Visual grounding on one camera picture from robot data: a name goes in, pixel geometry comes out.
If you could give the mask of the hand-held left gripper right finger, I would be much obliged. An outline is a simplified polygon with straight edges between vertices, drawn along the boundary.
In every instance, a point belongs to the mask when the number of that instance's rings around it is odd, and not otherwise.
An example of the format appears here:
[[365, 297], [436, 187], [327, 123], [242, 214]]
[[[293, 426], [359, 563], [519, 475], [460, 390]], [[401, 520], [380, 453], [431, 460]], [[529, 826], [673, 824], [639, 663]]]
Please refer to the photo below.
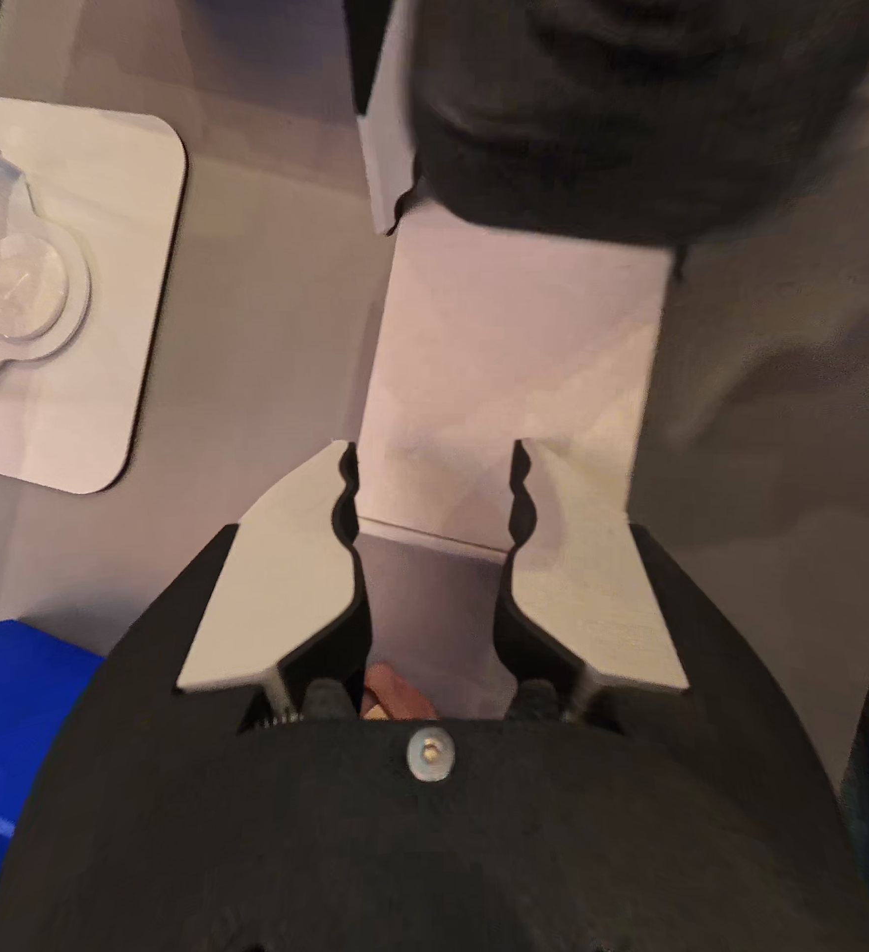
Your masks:
[[583, 719], [609, 688], [687, 692], [622, 484], [547, 441], [522, 439], [510, 489], [493, 645], [517, 684], [549, 684], [564, 720]]

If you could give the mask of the white cardboard box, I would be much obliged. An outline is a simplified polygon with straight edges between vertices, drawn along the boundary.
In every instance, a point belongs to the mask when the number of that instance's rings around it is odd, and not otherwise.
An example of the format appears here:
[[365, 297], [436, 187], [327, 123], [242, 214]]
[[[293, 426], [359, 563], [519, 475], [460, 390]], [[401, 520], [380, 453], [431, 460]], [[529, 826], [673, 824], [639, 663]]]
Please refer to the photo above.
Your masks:
[[625, 508], [673, 262], [479, 227], [431, 200], [408, 212], [357, 441], [361, 530], [498, 558], [527, 438]]

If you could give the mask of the clear acrylic bracket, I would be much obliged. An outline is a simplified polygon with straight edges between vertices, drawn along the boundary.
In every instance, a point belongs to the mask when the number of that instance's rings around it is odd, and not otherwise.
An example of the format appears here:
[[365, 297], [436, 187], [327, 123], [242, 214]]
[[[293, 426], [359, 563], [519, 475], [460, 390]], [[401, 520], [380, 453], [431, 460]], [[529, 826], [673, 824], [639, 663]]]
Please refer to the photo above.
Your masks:
[[24, 172], [0, 156], [0, 369], [48, 359], [81, 328], [91, 274], [71, 232], [42, 216]]

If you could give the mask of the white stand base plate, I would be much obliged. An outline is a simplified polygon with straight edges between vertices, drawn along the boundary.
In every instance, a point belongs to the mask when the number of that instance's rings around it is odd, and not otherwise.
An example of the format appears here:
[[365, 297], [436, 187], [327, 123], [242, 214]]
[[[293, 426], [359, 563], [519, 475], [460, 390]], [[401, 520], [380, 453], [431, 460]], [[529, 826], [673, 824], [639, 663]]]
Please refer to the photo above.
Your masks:
[[186, 152], [150, 114], [0, 98], [0, 151], [38, 212], [67, 229], [91, 302], [54, 356], [0, 369], [0, 475], [98, 492], [124, 470], [146, 377]]

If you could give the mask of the person's left hand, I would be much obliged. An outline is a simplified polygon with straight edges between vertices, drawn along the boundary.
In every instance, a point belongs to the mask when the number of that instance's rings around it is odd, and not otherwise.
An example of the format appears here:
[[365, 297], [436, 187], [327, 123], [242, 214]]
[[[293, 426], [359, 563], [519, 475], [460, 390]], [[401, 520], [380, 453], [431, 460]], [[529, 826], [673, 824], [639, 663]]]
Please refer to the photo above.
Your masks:
[[438, 720], [432, 702], [390, 665], [378, 662], [366, 669], [362, 720]]

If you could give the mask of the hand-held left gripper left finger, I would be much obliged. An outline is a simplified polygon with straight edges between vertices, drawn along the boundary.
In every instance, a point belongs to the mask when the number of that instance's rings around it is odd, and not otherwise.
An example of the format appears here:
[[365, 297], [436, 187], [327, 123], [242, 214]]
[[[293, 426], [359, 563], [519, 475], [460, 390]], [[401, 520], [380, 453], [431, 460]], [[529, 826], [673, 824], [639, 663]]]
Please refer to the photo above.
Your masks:
[[176, 687], [250, 686], [276, 718], [301, 715], [309, 684], [329, 679], [361, 703], [371, 647], [359, 533], [356, 445], [331, 442], [242, 516]]

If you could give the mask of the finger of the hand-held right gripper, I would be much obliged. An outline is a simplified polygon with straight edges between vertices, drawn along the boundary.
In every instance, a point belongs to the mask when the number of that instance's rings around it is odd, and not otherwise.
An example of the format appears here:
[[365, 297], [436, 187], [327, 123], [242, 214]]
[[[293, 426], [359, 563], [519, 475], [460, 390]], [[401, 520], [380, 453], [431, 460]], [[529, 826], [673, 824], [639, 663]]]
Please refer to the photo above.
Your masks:
[[368, 105], [358, 116], [371, 218], [378, 234], [391, 234], [397, 228], [418, 178], [408, 107], [417, 6], [415, 1], [393, 2], [375, 60]]

